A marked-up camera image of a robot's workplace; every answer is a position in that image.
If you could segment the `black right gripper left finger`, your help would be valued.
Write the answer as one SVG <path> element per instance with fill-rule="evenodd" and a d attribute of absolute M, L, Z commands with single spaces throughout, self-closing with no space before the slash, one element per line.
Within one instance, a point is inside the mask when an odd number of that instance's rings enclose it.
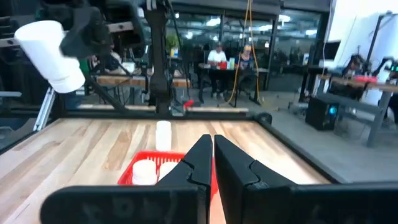
<path fill-rule="evenodd" d="M 41 224 L 208 224 L 212 159 L 212 139 L 204 134 L 155 185 L 55 191 L 41 206 Z"/>

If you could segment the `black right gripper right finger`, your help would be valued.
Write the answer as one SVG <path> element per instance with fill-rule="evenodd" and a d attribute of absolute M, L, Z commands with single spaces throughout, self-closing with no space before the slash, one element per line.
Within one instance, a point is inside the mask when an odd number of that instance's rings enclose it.
<path fill-rule="evenodd" d="M 398 224 L 398 183 L 300 185 L 215 136 L 227 224 Z"/>

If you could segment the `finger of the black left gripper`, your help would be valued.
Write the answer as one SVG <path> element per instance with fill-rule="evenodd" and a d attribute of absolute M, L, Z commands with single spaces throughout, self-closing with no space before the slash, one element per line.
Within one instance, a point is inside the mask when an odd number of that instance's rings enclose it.
<path fill-rule="evenodd" d="M 87 58 L 107 55 L 111 48 L 111 35 L 101 11 L 97 7 L 73 10 L 73 25 L 60 44 L 67 57 Z"/>

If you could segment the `white plastic pill bottle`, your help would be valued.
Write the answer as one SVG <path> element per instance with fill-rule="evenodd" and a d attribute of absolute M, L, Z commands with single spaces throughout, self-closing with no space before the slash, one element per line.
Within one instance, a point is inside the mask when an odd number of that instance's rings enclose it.
<path fill-rule="evenodd" d="M 159 167 L 159 178 L 158 181 L 163 179 L 169 172 L 171 172 L 178 162 L 165 162 Z"/>
<path fill-rule="evenodd" d="M 14 33 L 32 64 L 58 93 L 73 92 L 85 84 L 78 59 L 66 57 L 60 50 L 64 37 L 57 21 L 32 22 Z"/>
<path fill-rule="evenodd" d="M 158 121 L 155 130 L 155 149 L 167 152 L 172 149 L 172 128 L 170 121 Z"/>
<path fill-rule="evenodd" d="M 139 160 L 132 166 L 134 185 L 155 185 L 157 183 L 156 163 L 149 159 Z"/>

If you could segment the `red plastic basket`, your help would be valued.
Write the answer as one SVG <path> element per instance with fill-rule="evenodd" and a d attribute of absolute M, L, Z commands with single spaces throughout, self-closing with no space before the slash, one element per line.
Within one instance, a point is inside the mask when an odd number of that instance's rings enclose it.
<path fill-rule="evenodd" d="M 160 151 L 140 151 L 135 154 L 132 161 L 123 172 L 122 176 L 118 180 L 119 185 L 134 185 L 133 174 L 134 164 L 143 161 L 150 160 L 155 164 L 155 171 L 158 174 L 158 185 L 161 186 L 180 186 L 183 185 L 198 185 L 206 187 L 210 193 L 210 200 L 218 191 L 218 184 L 215 172 L 215 159 L 213 157 L 213 150 L 210 149 L 208 152 L 197 152 L 196 149 L 192 148 L 188 152 L 188 158 L 185 159 L 186 154 L 177 152 L 160 152 Z M 209 155 L 211 160 L 211 171 L 202 171 L 199 167 L 199 159 Z M 180 176 L 171 175 L 170 178 L 166 177 L 164 164 L 170 162 L 180 162 L 188 166 L 188 177 L 183 180 Z"/>

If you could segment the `person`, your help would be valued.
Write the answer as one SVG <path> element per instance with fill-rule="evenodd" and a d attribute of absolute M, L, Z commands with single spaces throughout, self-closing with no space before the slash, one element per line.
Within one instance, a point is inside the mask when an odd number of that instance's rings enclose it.
<path fill-rule="evenodd" d="M 90 74 L 90 59 L 82 58 L 79 59 L 80 70 L 84 75 Z"/>
<path fill-rule="evenodd" d="M 217 67 L 219 63 L 226 62 L 226 55 L 223 51 L 221 42 L 218 42 L 216 48 L 210 51 L 207 62 L 211 65 L 211 67 Z M 209 70 L 208 74 L 211 81 L 212 97 L 216 98 L 219 96 L 220 98 L 223 98 L 226 87 L 226 80 L 223 74 L 217 72 L 216 70 Z"/>
<path fill-rule="evenodd" d="M 238 89 L 248 95 L 254 91 L 257 82 L 257 73 L 254 70 L 252 47 L 245 45 L 243 51 L 235 58 L 235 67 L 238 71 Z"/>
<path fill-rule="evenodd" d="M 342 71 L 343 78 L 352 78 L 355 75 L 363 75 L 366 70 L 366 60 L 360 54 L 353 54 Z"/>

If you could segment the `small potted plant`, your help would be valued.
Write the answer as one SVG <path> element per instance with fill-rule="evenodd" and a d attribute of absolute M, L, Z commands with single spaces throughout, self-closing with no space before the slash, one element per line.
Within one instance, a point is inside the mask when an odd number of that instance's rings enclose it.
<path fill-rule="evenodd" d="M 177 34 L 169 34 L 166 36 L 166 49 L 170 57 L 179 57 L 179 38 Z"/>

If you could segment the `wooden background bench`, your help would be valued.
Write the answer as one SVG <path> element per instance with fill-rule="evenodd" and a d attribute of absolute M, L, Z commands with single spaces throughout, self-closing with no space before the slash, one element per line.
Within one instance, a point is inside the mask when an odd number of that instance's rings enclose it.
<path fill-rule="evenodd" d="M 96 82 L 100 85 L 139 85 L 145 86 L 147 82 L 155 80 L 156 83 L 172 84 L 175 87 L 190 87 L 190 80 L 185 78 L 154 78 L 145 76 L 133 76 L 129 77 L 126 75 L 115 76 L 115 75 L 101 75 L 96 77 Z"/>

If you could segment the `silver aluminium extrusion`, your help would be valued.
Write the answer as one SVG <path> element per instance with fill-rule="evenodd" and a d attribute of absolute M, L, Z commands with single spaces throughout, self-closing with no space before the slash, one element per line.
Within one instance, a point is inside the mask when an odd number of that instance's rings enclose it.
<path fill-rule="evenodd" d="M 48 87 L 42 105 L 40 107 L 40 111 L 37 115 L 33 131 L 40 131 L 46 126 L 49 114 L 51 113 L 52 110 L 55 96 L 56 96 L 55 90 L 52 87 Z"/>

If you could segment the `black computer tower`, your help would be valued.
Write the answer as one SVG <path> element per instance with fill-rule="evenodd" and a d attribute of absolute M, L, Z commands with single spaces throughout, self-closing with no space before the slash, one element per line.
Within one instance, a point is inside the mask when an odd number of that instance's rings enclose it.
<path fill-rule="evenodd" d="M 338 116 L 339 104 L 319 98 L 310 98 L 305 122 L 318 131 L 332 131 Z"/>

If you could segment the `black office desk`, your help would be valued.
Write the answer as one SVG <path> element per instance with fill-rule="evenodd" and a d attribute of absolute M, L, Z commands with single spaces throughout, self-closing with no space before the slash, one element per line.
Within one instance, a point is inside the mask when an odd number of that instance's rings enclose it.
<path fill-rule="evenodd" d="M 238 93 L 242 90 L 241 88 L 241 81 L 237 80 L 237 77 L 239 76 L 239 74 L 236 74 L 236 69 L 219 69 L 218 67 L 212 67 L 210 65 L 204 64 L 204 63 L 200 63 L 198 65 L 198 98 L 200 103 L 204 103 L 204 99 L 203 99 L 203 90 L 205 87 L 205 78 L 209 76 L 209 71 L 215 71 L 216 73 L 222 74 L 223 78 L 229 78 L 230 80 L 233 79 L 233 84 L 234 84 L 234 97 L 235 99 L 237 99 Z M 257 75 L 257 79 L 256 79 L 256 88 L 259 87 L 259 79 L 262 78 L 266 78 L 267 74 L 269 73 L 268 69 L 265 68 L 258 68 L 254 70 L 254 73 Z M 249 99 L 254 102 L 255 104 L 261 106 L 261 102 L 259 101 L 259 90 L 255 90 L 254 91 L 254 96 L 251 96 L 251 94 L 248 94 Z"/>

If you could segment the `wooden workbench grey legs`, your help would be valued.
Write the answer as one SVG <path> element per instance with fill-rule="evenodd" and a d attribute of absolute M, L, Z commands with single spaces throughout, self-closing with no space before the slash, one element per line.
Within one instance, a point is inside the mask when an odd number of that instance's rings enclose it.
<path fill-rule="evenodd" d="M 317 75 L 320 79 L 320 83 L 317 89 L 317 98 L 323 100 L 329 100 L 337 102 L 342 109 L 339 110 L 338 116 L 339 118 L 350 118 L 356 120 L 360 123 L 363 123 L 370 127 L 370 132 L 367 140 L 367 147 L 373 147 L 377 135 L 381 132 L 381 124 L 383 121 L 383 117 L 385 112 L 387 111 L 388 102 L 393 93 L 398 93 L 398 85 L 392 85 L 387 83 L 368 83 L 359 82 L 356 80 L 347 80 L 340 77 L 334 77 L 331 75 Z M 363 90 L 372 90 L 376 89 L 382 92 L 380 103 L 378 105 L 370 105 L 367 103 L 362 103 L 357 100 L 352 100 L 351 98 L 346 98 L 343 96 L 334 95 L 332 93 L 325 93 L 324 87 L 325 82 L 329 81 L 329 84 L 337 83 L 341 85 L 351 85 L 352 87 L 361 87 Z M 362 111 L 365 113 L 369 113 L 374 115 L 373 120 L 368 120 L 364 118 L 359 118 L 353 113 L 349 113 L 345 111 L 346 108 L 356 109 L 357 111 Z"/>

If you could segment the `black monitor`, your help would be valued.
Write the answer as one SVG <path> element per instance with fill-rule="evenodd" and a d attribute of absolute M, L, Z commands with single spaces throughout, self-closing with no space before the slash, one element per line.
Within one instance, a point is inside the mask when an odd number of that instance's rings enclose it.
<path fill-rule="evenodd" d="M 340 47 L 340 40 L 333 41 L 333 42 L 325 42 L 323 44 L 321 53 L 321 58 L 324 60 L 334 60 L 336 57 L 336 53 Z"/>

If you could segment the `black corner bracket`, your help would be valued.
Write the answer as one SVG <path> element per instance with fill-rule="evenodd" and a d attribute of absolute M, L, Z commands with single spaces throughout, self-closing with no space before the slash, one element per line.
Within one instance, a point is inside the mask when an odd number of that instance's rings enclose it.
<path fill-rule="evenodd" d="M 271 125 L 271 124 L 272 124 L 273 117 L 272 117 L 272 115 L 269 114 L 269 113 L 262 112 L 262 113 L 255 114 L 255 115 L 254 115 L 254 119 L 255 119 L 256 121 L 261 121 L 261 122 L 263 122 L 263 123 L 267 123 L 267 124 Z"/>

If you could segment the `black aluminium table frame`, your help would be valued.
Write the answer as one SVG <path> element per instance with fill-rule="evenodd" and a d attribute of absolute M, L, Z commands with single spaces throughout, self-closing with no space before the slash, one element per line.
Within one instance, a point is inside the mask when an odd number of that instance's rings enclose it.
<path fill-rule="evenodd" d="M 44 20 L 40 13 L 40 7 L 36 19 Z M 100 86 L 90 75 L 85 76 L 85 83 L 93 88 L 93 90 L 102 97 L 105 105 L 88 105 L 82 109 L 68 110 L 66 108 L 66 96 L 59 93 L 55 96 L 55 103 L 52 106 L 51 115 L 54 120 L 61 118 L 90 118 L 90 119 L 172 119 L 172 115 L 161 115 L 155 112 L 155 105 L 137 106 L 134 108 L 127 108 L 120 102 L 112 98 L 104 88 Z M 332 170 L 324 166 L 320 161 L 316 160 L 310 154 L 305 152 L 301 147 L 294 144 L 283 134 L 272 128 L 271 125 L 256 121 L 254 115 L 247 112 L 239 111 L 232 108 L 187 108 L 183 111 L 180 117 L 182 120 L 229 120 L 229 121 L 255 121 L 259 123 L 266 131 L 270 132 L 280 142 L 284 143 L 294 154 L 303 159 L 311 168 L 317 171 L 322 177 L 326 178 L 332 183 L 342 183 L 344 180 L 334 173 Z"/>

